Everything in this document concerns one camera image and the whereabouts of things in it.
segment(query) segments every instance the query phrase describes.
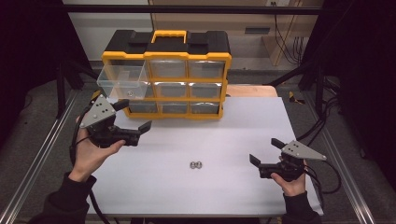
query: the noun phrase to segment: yellow handle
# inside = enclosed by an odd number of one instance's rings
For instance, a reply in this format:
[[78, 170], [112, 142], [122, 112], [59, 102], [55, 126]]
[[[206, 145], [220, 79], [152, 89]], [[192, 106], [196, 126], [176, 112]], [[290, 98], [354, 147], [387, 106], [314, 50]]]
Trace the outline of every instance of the yellow handle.
[[155, 42], [157, 36], [167, 36], [167, 37], [183, 37], [183, 43], [186, 43], [187, 31], [173, 31], [173, 30], [157, 30], [154, 31], [154, 35], [151, 39], [151, 43]]

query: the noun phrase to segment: white wall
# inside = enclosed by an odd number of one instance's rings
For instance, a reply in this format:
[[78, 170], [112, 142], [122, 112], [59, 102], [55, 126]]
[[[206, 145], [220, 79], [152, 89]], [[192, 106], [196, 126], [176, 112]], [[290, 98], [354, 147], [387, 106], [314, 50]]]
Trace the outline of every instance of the white wall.
[[[148, 0], [64, 0], [64, 4], [148, 5], [149, 3]], [[90, 61], [102, 61], [102, 53], [116, 30], [152, 31], [149, 13], [69, 13], [69, 16]]]

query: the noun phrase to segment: black sleeve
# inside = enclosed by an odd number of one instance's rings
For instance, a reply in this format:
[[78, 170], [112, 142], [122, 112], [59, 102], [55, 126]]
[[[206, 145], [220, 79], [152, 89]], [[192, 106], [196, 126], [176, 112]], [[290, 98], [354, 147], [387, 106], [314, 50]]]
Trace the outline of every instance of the black sleeve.
[[286, 214], [282, 217], [284, 224], [320, 224], [321, 219], [315, 212], [307, 198], [307, 192], [288, 197], [283, 195], [286, 204]]
[[69, 179], [68, 176], [69, 173], [64, 175], [64, 182], [59, 190], [47, 196], [43, 212], [33, 217], [28, 222], [29, 224], [85, 223], [85, 217], [90, 207], [87, 197], [96, 178], [90, 176], [87, 182], [80, 183]]

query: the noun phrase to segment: metal rail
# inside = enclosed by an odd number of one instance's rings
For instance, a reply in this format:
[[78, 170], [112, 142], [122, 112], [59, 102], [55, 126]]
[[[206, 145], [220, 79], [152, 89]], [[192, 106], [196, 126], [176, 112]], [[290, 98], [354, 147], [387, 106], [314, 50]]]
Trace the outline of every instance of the metal rail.
[[56, 119], [52, 125], [46, 140], [44, 141], [41, 148], [38, 150], [35, 160], [24, 176], [22, 182], [20, 183], [17, 191], [14, 193], [12, 199], [8, 203], [6, 209], [2, 212], [0, 216], [0, 224], [10, 224], [13, 223], [15, 218], [23, 206], [26, 197], [28, 196], [33, 184], [35, 183], [40, 170], [46, 161], [46, 158], [50, 154], [52, 147], [58, 138], [58, 135], [64, 126], [64, 123], [73, 107], [78, 96], [78, 91], [71, 91], [70, 96], [67, 100], [67, 107], [59, 119]]
[[[311, 109], [315, 119], [318, 119], [318, 114], [316, 112], [314, 100], [312, 99], [311, 94], [305, 94], [304, 98], [307, 99], [309, 108]], [[353, 209], [355, 210], [356, 216], [363, 224], [374, 224], [374, 217], [369, 207], [367, 206], [366, 201], [364, 201], [364, 198], [361, 195], [361, 191], [359, 190], [355, 180], [353, 179], [352, 174], [349, 172], [346, 163], [342, 159], [338, 148], [332, 140], [332, 136], [330, 135], [326, 127], [324, 127], [322, 131], [322, 136], [325, 146], [327, 146], [329, 149], [329, 158], [332, 160], [334, 167], [338, 171], [340, 171], [344, 190], [352, 204]]]
[[198, 13], [198, 14], [273, 14], [273, 15], [333, 15], [339, 8], [322, 7], [242, 7], [242, 6], [145, 6], [145, 5], [53, 5], [42, 7], [65, 12], [88, 13]]

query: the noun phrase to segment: plastic drawer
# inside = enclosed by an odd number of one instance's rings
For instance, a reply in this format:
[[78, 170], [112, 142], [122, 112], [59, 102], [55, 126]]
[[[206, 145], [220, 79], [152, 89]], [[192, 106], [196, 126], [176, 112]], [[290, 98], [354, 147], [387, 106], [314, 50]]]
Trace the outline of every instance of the plastic drawer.
[[152, 98], [154, 97], [154, 90], [150, 82], [145, 82], [142, 84], [146, 88], [145, 98]]
[[129, 110], [131, 113], [157, 113], [157, 103], [154, 101], [130, 101]]
[[183, 60], [148, 61], [152, 77], [185, 77], [186, 63]]
[[220, 78], [224, 73], [224, 61], [189, 61], [190, 77]]
[[192, 114], [218, 114], [219, 103], [190, 102]]
[[157, 97], [187, 97], [185, 82], [155, 82], [154, 88]]
[[189, 83], [191, 98], [220, 98], [221, 83]]
[[143, 99], [146, 95], [145, 66], [105, 65], [97, 79], [109, 98]]
[[163, 114], [187, 114], [187, 102], [159, 102]]

